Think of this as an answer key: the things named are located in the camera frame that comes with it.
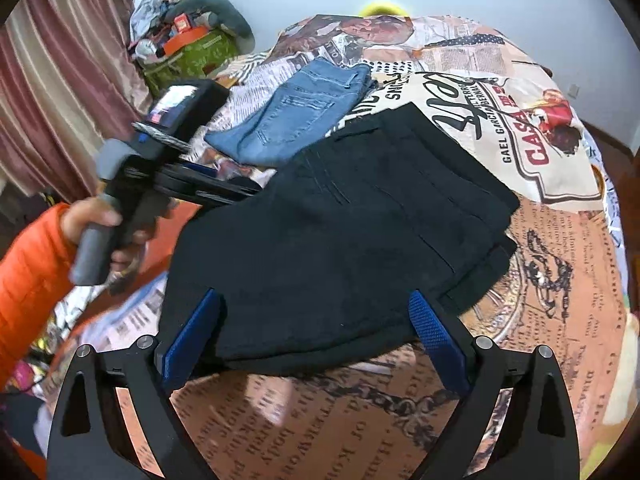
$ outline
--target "wall outlet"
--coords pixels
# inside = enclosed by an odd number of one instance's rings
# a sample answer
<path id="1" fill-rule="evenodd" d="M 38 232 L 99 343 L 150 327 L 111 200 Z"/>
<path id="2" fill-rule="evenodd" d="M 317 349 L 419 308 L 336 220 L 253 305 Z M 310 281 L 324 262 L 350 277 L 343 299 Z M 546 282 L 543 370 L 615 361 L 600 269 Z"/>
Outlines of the wall outlet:
<path id="1" fill-rule="evenodd" d="M 571 86 L 569 86 L 569 90 L 567 91 L 567 95 L 571 98 L 571 99 L 575 99 L 578 97 L 578 92 L 580 91 L 580 87 L 576 84 L 572 84 Z"/>

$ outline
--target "pink and beige curtain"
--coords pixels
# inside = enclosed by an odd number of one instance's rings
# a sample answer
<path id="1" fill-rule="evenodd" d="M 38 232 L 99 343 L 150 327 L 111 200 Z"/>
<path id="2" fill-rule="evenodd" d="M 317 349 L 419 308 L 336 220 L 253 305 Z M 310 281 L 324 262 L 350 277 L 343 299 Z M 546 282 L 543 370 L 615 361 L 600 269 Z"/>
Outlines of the pink and beige curtain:
<path id="1" fill-rule="evenodd" d="M 21 0 L 0 30 L 0 175 L 67 200 L 95 190 L 103 139 L 150 103 L 126 53 L 133 0 Z"/>

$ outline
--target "green bag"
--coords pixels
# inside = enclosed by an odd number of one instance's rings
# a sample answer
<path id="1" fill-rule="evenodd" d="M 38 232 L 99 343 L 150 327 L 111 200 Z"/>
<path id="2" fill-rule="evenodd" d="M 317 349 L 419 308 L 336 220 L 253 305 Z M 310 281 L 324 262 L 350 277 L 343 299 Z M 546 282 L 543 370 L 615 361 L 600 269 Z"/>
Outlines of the green bag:
<path id="1" fill-rule="evenodd" d="M 204 78 L 227 59 L 237 55 L 234 40 L 216 29 L 185 45 L 160 63 L 143 65 L 142 75 L 153 98 L 158 98 L 162 90 L 176 80 Z"/>

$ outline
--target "silver bolt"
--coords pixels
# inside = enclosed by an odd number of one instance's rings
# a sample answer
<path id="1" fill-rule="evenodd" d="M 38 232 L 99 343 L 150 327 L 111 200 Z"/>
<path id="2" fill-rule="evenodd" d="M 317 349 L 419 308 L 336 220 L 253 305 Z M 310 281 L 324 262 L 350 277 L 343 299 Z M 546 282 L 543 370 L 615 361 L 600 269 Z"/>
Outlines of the silver bolt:
<path id="1" fill-rule="evenodd" d="M 488 350 L 489 348 L 491 348 L 494 345 L 494 342 L 491 341 L 490 338 L 488 338 L 485 335 L 481 335 L 480 337 L 476 338 L 476 344 L 482 349 L 482 350 Z"/>
<path id="2" fill-rule="evenodd" d="M 150 335 L 142 335 L 136 341 L 136 345 L 141 350 L 144 350 L 145 348 L 149 348 L 153 343 L 154 343 L 154 338 L 153 336 L 150 336 Z"/>
<path id="3" fill-rule="evenodd" d="M 538 352 L 540 352 L 540 355 L 546 359 L 549 359 L 554 354 L 553 350 L 547 345 L 540 345 L 538 347 Z"/>
<path id="4" fill-rule="evenodd" d="M 91 345 L 82 345 L 78 347 L 76 350 L 76 355 L 78 357 L 86 357 L 91 352 Z"/>

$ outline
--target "bed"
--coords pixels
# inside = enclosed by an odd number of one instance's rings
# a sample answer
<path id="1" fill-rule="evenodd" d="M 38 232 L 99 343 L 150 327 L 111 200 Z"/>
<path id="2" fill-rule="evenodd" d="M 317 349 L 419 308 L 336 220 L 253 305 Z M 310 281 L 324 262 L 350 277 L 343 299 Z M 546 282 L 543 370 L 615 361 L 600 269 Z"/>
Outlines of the bed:
<path id="1" fill-rule="evenodd" d="M 518 245 L 510 270 L 462 321 L 503 348 L 554 349 L 586 478 L 638 399 L 638 320 L 628 307 L 618 202 L 593 138 L 549 70 L 497 30 L 453 16 L 317 15 L 284 30 L 270 51 L 236 58 L 216 75 L 230 98 L 194 138 L 190 159 L 215 168 L 223 180 L 242 174 L 267 184 L 274 170 L 236 164 L 206 144 L 204 133 L 224 135 L 318 56 L 340 66 L 364 62 L 378 82 L 338 127 L 413 102 L 518 193 L 521 207 L 508 231 Z M 162 263 L 146 263 L 153 267 L 148 282 L 62 345 L 38 390 L 49 415 L 79 344 L 124 348 L 155 333 L 167 256 L 194 211 L 181 204 L 170 227 L 161 227 L 166 235 L 151 243 L 150 256 Z M 259 272 L 259 254 L 215 255 L 235 256 Z M 128 393 L 119 396 L 144 467 L 159 473 Z M 488 460 L 509 400 L 504 390 L 470 472 Z M 188 383 L 172 401 L 220 478 L 373 479 L 408 478 L 457 399 L 420 346 L 407 344 L 305 380 L 226 372 Z"/>

